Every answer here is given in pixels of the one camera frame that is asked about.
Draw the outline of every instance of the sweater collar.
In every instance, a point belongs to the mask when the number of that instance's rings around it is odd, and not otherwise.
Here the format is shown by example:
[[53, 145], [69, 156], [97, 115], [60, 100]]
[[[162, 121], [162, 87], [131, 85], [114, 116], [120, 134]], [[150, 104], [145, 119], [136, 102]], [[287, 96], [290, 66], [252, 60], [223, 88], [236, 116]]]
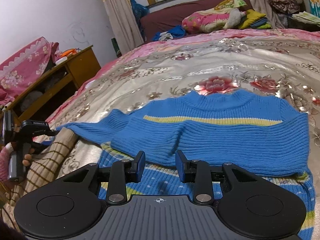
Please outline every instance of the sweater collar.
[[199, 95], [192, 90], [182, 97], [182, 100], [192, 108], [203, 110], [224, 110], [236, 108], [249, 102], [255, 96], [254, 93], [244, 89], [238, 89], [232, 94], [211, 94], [208, 96]]

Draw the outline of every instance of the dark red couch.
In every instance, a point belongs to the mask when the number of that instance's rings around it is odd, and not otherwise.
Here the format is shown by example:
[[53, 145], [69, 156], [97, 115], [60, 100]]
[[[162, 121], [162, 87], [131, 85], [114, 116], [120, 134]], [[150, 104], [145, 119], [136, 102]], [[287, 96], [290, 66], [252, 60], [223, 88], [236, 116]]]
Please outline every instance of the dark red couch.
[[[141, 24], [147, 38], [146, 43], [152, 41], [157, 32], [166, 32], [177, 25], [181, 25], [182, 20], [196, 11], [208, 10], [215, 7], [224, 0], [198, 0], [193, 2], [180, 3], [149, 13], [141, 18]], [[252, 9], [249, 0], [244, 0], [248, 6], [242, 10]]]

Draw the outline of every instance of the blue sweater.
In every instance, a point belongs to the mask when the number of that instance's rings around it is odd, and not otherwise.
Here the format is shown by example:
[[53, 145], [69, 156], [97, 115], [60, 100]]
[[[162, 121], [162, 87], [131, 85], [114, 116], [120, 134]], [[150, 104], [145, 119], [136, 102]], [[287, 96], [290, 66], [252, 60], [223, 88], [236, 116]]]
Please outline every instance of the blue sweater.
[[233, 94], [198, 95], [151, 101], [124, 114], [114, 109], [98, 123], [65, 127], [94, 143], [111, 143], [147, 161], [175, 166], [174, 153], [211, 165], [235, 163], [264, 176], [287, 176], [308, 169], [308, 115], [284, 99], [243, 89]]

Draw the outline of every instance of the floral bedspread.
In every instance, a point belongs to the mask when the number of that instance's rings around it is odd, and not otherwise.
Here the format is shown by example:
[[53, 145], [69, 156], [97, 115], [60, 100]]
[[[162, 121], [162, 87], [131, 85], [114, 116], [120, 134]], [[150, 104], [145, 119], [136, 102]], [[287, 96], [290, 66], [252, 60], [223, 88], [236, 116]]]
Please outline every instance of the floral bedspread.
[[[66, 122], [97, 122], [114, 109], [141, 108], [150, 100], [183, 96], [191, 90], [201, 94], [228, 93], [242, 87], [260, 95], [288, 100], [309, 114], [310, 156], [316, 196], [320, 194], [320, 33], [299, 30], [228, 30], [137, 48], [107, 65], [96, 77], [63, 104], [49, 119], [54, 128]], [[107, 163], [122, 158], [108, 145], [100, 147], [79, 140], [65, 160], [59, 176], [87, 163]], [[174, 171], [148, 165], [147, 170]], [[312, 179], [278, 178], [282, 187]], [[136, 189], [128, 187], [128, 192]], [[319, 239], [319, 204], [310, 209], [302, 230], [304, 239]]]

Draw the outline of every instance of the circular pad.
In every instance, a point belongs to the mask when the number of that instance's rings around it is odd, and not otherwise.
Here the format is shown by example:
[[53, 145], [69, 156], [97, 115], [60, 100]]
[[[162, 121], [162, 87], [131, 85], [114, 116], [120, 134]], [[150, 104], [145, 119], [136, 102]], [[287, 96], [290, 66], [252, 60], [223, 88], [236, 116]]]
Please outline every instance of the circular pad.
[[66, 239], [90, 228], [101, 211], [100, 200], [88, 189], [76, 183], [52, 182], [24, 195], [14, 209], [14, 216], [27, 236]]
[[278, 198], [268, 195], [250, 197], [246, 201], [246, 206], [253, 214], [266, 217], [274, 216], [283, 209], [283, 204]]
[[234, 232], [253, 239], [282, 239], [299, 232], [306, 208], [301, 199], [268, 181], [236, 182], [219, 200], [218, 213]]
[[67, 214], [74, 206], [75, 203], [71, 198], [54, 195], [40, 200], [37, 209], [46, 216], [57, 217]]

